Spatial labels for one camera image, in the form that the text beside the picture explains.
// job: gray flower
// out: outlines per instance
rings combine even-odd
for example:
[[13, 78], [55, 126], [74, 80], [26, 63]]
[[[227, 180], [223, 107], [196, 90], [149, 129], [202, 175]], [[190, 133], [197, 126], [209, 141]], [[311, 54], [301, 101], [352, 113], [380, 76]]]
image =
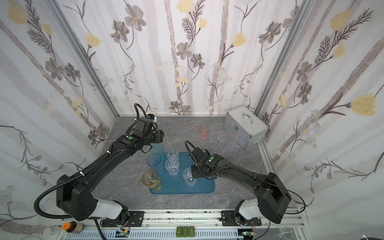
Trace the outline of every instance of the gray flower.
[[95, 130], [91, 130], [89, 132], [88, 138], [89, 138], [90, 141], [92, 141], [92, 145], [94, 145], [96, 143], [96, 138], [97, 138], [96, 131]]
[[301, 92], [297, 95], [297, 97], [301, 98], [301, 104], [307, 103], [307, 95], [311, 94], [312, 85], [310, 85], [308, 82], [305, 82], [305, 84], [300, 87], [300, 90]]
[[49, 61], [45, 62], [45, 69], [51, 73], [52, 79], [57, 77], [57, 79], [61, 80], [63, 78], [61, 76], [64, 73], [63, 66], [57, 66], [56, 61], [52, 58], [49, 58]]
[[309, 64], [308, 61], [305, 61], [301, 65], [301, 69], [297, 70], [297, 81], [306, 82], [308, 79], [307, 73], [311, 70], [312, 64]]
[[104, 127], [102, 122], [97, 127], [97, 133], [99, 134], [100, 137], [105, 137], [105, 135], [107, 135], [107, 127]]
[[179, 106], [180, 106], [180, 103], [178, 103], [177, 101], [174, 101], [174, 102], [171, 101], [169, 109], [174, 111], [175, 109], [179, 109]]
[[187, 106], [187, 105], [184, 105], [181, 107], [180, 109], [180, 112], [183, 114], [183, 115], [188, 115], [188, 114], [191, 114], [192, 113], [192, 107], [191, 106]]
[[141, 19], [144, 13], [138, 6], [134, 5], [131, 7], [131, 5], [127, 4], [125, 11], [130, 15], [130, 17], [125, 17], [128, 26], [135, 25], [136, 30], [141, 31], [141, 26], [147, 25], [147, 23]]
[[271, 43], [275, 35], [280, 34], [280, 26], [281, 23], [275, 23], [272, 21], [271, 24], [269, 24], [268, 28], [266, 28], [267, 33], [260, 34], [259, 43], [263, 43], [265, 40]]
[[286, 18], [284, 19], [284, 22], [282, 24], [283, 28], [289, 28], [292, 26], [293, 21], [295, 20], [296, 14], [299, 10], [299, 6], [296, 6], [292, 11], [291, 11], [291, 18]]
[[203, 58], [201, 57], [201, 54], [193, 54], [192, 55], [192, 58], [191, 58], [191, 61], [193, 62], [193, 68], [197, 67], [197, 65], [200, 67], [200, 68], [203, 68], [205, 63], [203, 63], [201, 60]]
[[65, 72], [67, 73], [68, 77], [72, 77], [73, 81], [76, 82], [76, 77], [80, 78], [80, 71], [75, 70], [74, 66], [72, 64], [68, 63], [68, 65], [65, 66]]
[[192, 56], [192, 52], [188, 51], [189, 45], [188, 43], [179, 43], [177, 45], [177, 49], [179, 50], [176, 55], [180, 56], [181, 59], [185, 59], [185, 57], [190, 57]]
[[263, 117], [262, 117], [262, 121], [263, 121], [263, 123], [267, 124], [268, 119], [269, 119], [269, 115], [268, 115], [267, 112], [265, 112], [265, 114], [264, 114]]
[[123, 39], [124, 42], [128, 42], [126, 34], [129, 34], [129, 30], [125, 25], [125, 22], [113, 20], [112, 29], [116, 31], [115, 33], [111, 33], [111, 37], [113, 37], [113, 41], [118, 43], [121, 38]]

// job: clear glass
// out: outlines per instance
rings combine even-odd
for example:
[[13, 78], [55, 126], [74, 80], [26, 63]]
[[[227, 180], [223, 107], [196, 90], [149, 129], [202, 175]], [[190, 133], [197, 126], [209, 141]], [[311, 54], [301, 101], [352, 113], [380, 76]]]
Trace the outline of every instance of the clear glass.
[[194, 179], [194, 178], [193, 178], [193, 176], [192, 176], [192, 170], [191, 170], [190, 167], [184, 170], [184, 172], [183, 172], [183, 178], [184, 178], [184, 181], [185, 181], [188, 185], [190, 185], [190, 186], [195, 185], [195, 183], [196, 183], [196, 181], [197, 181], [197, 179]]
[[153, 190], [159, 190], [161, 188], [161, 180], [159, 174], [151, 169], [146, 171], [141, 178], [144, 185], [152, 188]]
[[162, 161], [165, 161], [165, 159], [166, 159], [166, 153], [164, 151], [164, 146], [161, 143], [152, 143], [152, 149], [149, 152], [159, 154], [161, 156]]
[[175, 157], [179, 159], [179, 149], [176, 146], [169, 146], [166, 149], [166, 155], [168, 158]]
[[239, 140], [238, 132], [230, 132], [227, 135], [220, 136], [218, 139], [218, 148], [220, 151], [225, 152], [230, 146], [233, 146]]
[[165, 168], [168, 171], [169, 175], [171, 176], [177, 175], [180, 170], [179, 160], [175, 157], [169, 158], [165, 163]]
[[217, 130], [217, 140], [219, 140], [221, 136], [225, 136], [227, 134], [228, 132], [225, 130], [224, 126], [219, 127]]
[[199, 127], [199, 136], [204, 139], [208, 137], [209, 127], [207, 125], [201, 125]]
[[161, 156], [158, 153], [152, 153], [147, 157], [147, 165], [151, 169], [156, 170], [159, 175], [163, 174], [165, 171], [164, 162], [161, 160]]
[[293, 232], [290, 228], [283, 227], [277, 231], [277, 236], [283, 240], [292, 240], [293, 239]]

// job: wall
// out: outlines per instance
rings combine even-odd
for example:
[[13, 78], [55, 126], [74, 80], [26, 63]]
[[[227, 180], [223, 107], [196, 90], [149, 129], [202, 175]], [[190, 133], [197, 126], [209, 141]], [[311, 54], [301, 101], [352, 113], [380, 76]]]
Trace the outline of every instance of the wall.
[[[44, 1], [0, 6], [0, 238], [51, 239], [35, 199], [96, 159], [114, 117]], [[62, 214], [55, 199], [41, 206]]]
[[65, 1], [120, 114], [254, 109], [301, 1]]
[[313, 240], [384, 235], [383, 11], [315, 1], [259, 116]]

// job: robotic arm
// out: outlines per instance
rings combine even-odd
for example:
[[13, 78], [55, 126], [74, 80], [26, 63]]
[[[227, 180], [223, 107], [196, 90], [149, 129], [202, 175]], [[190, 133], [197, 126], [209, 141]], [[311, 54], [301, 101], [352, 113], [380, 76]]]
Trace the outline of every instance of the robotic arm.
[[[35, 211], [47, 218], [69, 218], [77, 221], [87, 218], [106, 218], [104, 221], [112, 225], [124, 225], [131, 216], [128, 208], [117, 201], [106, 201], [94, 198], [91, 192], [97, 184], [109, 174], [122, 161], [132, 156], [136, 151], [143, 151], [145, 145], [161, 143], [164, 133], [157, 130], [157, 124], [153, 114], [148, 116], [144, 109], [135, 104], [137, 118], [128, 130], [109, 146], [109, 150], [96, 159], [86, 168], [71, 177], [61, 176], [57, 185], [42, 193], [35, 201]], [[143, 111], [145, 118], [139, 118], [137, 106]], [[259, 216], [261, 212], [267, 219], [274, 223], [280, 223], [291, 200], [290, 194], [277, 175], [258, 174], [235, 166], [224, 157], [213, 154], [205, 154], [200, 148], [194, 147], [189, 141], [185, 146], [195, 165], [191, 166], [194, 178], [224, 177], [236, 182], [248, 189], [257, 197], [250, 201], [241, 201], [234, 211], [234, 217], [238, 225], [245, 225], [250, 219]], [[64, 210], [67, 215], [51, 215], [40, 209], [41, 199], [50, 192], [56, 190], [56, 205]]]
[[[190, 151], [188, 144], [194, 148], [193, 151]], [[243, 200], [237, 205], [234, 217], [239, 225], [245, 225], [248, 220], [258, 217], [258, 210], [271, 222], [281, 222], [292, 197], [276, 174], [270, 172], [264, 175], [237, 167], [220, 155], [210, 155], [209, 152], [205, 154], [189, 141], [185, 141], [185, 146], [195, 162], [191, 166], [193, 178], [227, 178], [256, 196], [256, 199]]]

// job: blue glass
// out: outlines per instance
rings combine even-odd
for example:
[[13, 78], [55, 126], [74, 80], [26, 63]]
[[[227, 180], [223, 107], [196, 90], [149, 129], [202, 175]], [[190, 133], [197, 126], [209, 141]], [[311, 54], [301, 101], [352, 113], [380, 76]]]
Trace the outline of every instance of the blue glass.
[[150, 153], [157, 153], [161, 156], [161, 160], [163, 162], [163, 165], [165, 161], [167, 160], [166, 158], [166, 153], [164, 151], [164, 146], [161, 143], [152, 143], [152, 149], [149, 151]]
[[161, 160], [161, 156], [157, 153], [153, 153], [147, 157], [147, 164], [159, 175], [163, 174], [165, 171], [164, 162]]

